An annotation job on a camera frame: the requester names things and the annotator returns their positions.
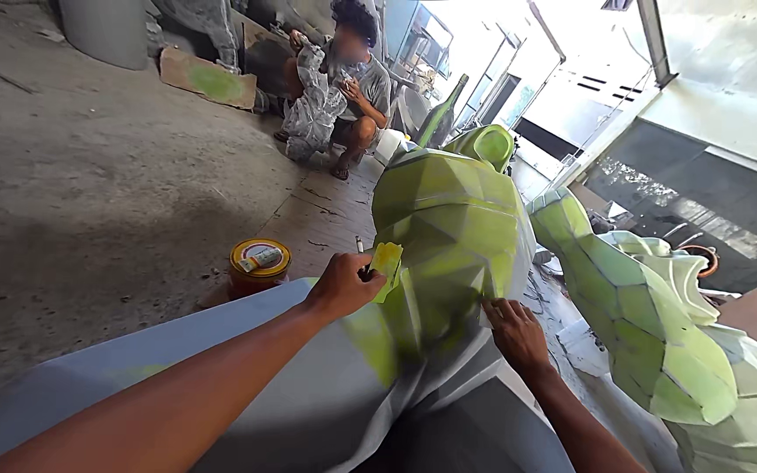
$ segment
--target gray t-shirt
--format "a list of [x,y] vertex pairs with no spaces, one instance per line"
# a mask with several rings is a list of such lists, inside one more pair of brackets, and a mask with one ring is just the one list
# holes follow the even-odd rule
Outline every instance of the gray t-shirt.
[[[327,65],[326,70],[329,74],[330,84],[336,78],[341,65],[340,61],[335,58],[331,43],[330,40],[323,45],[323,52],[326,54],[324,64]],[[370,61],[366,66],[365,70],[357,73],[358,86],[361,88],[364,97],[373,104],[373,107],[386,115],[390,109],[390,76],[384,70],[384,66],[373,56],[373,53],[370,53]],[[360,107],[353,102],[348,102],[347,108],[338,118],[345,121],[355,121],[363,116],[364,113]]]

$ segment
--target dirty floor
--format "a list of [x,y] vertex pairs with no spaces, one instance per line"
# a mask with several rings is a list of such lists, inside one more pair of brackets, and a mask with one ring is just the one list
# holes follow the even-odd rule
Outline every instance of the dirty floor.
[[64,353],[182,317],[248,237],[294,251],[290,275],[372,242],[370,158],[346,183],[297,166],[279,119],[207,102],[0,14],[0,385]]

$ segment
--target yellow paint can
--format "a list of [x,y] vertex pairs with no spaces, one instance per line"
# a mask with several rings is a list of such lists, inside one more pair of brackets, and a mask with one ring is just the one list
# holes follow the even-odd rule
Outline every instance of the yellow paint can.
[[[239,262],[256,255],[270,254],[279,250],[276,258],[266,258],[258,268],[250,272]],[[280,242],[268,238],[251,238],[238,243],[230,252],[230,298],[235,300],[263,290],[276,287],[288,281],[288,267],[291,265],[291,251]]]

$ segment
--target forearm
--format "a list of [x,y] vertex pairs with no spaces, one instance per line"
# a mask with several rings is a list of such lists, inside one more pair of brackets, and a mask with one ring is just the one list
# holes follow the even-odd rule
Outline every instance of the forearm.
[[0,471],[186,471],[323,327],[300,304],[90,406],[0,457]]
[[384,116],[384,113],[379,112],[375,107],[373,107],[372,103],[367,102],[366,100],[362,100],[358,103],[358,107],[361,108],[361,111],[365,115],[376,122],[376,126],[378,126],[379,129],[383,130],[384,127],[387,126],[387,117]]
[[551,366],[525,379],[577,473],[646,473]]

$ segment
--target green bottle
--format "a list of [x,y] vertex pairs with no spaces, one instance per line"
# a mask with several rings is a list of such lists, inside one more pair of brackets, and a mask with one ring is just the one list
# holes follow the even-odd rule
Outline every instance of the green bottle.
[[449,94],[448,99],[428,112],[428,116],[426,116],[414,137],[414,142],[417,145],[423,148],[438,149],[446,141],[446,136],[452,130],[452,123],[454,123],[454,104],[468,81],[469,76],[466,74],[460,76],[460,80],[457,81],[457,85],[454,86],[454,90]]

